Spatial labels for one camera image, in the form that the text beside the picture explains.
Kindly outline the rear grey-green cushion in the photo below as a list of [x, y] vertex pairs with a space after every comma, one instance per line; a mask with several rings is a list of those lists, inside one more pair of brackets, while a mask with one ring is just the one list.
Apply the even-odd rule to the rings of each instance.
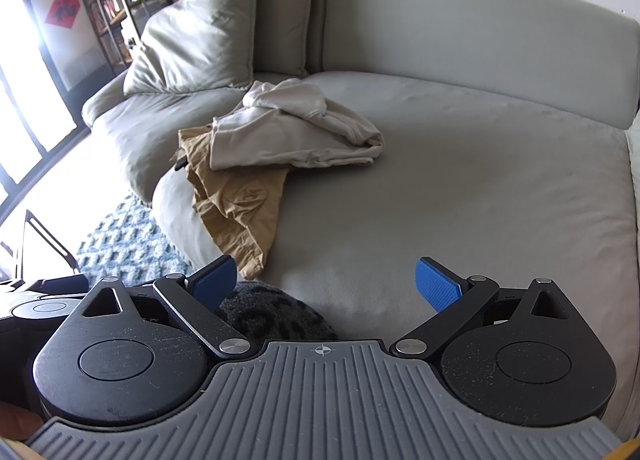
[[257, 0], [254, 68], [304, 76], [311, 0]]

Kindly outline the grey-green sofa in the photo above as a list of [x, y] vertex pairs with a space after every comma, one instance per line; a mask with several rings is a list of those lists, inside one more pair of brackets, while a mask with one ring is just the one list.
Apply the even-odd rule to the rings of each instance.
[[605, 422], [639, 429], [639, 25], [579, 0], [313, 0], [307, 79], [383, 134], [369, 166], [288, 176], [262, 280], [346, 339], [428, 317], [432, 256], [554, 280], [612, 356]]

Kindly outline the white t-shirt with script print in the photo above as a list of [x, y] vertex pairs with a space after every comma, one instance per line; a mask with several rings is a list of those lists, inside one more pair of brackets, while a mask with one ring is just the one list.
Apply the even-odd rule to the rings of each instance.
[[256, 81], [239, 105], [213, 120], [209, 167], [369, 165], [383, 148], [383, 135], [370, 121], [318, 86]]

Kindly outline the tan brown garment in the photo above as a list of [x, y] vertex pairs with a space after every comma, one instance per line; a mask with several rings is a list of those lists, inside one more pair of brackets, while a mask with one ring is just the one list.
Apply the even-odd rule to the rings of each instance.
[[192, 206], [222, 253], [232, 256], [241, 276], [254, 280], [266, 267], [276, 240], [285, 180], [283, 166], [214, 171], [209, 167], [209, 124], [178, 131], [176, 159], [186, 164]]

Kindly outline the blue patterned rug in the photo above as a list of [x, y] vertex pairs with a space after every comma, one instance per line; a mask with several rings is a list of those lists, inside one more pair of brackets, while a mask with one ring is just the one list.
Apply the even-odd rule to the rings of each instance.
[[104, 217], [80, 244], [75, 258], [90, 284], [117, 277], [133, 287], [172, 272], [186, 276], [194, 272], [135, 194], [128, 194]]

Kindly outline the front grey-green cushion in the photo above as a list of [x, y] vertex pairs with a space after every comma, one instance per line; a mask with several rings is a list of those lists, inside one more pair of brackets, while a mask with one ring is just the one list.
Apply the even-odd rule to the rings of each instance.
[[178, 0], [146, 22], [124, 93], [242, 90], [253, 82], [257, 0]]

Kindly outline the red diamond wall decoration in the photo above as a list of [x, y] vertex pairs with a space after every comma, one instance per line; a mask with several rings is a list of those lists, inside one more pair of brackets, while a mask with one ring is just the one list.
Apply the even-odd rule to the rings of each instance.
[[53, 0], [47, 13], [46, 24], [71, 29], [80, 11], [80, 0]]

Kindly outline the grey-green cushion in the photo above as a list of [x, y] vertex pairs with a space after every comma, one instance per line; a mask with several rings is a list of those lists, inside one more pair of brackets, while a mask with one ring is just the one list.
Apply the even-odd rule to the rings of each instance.
[[254, 68], [304, 76], [311, 0], [257, 0]]
[[242, 90], [253, 82], [257, 0], [178, 0], [146, 22], [124, 93]]

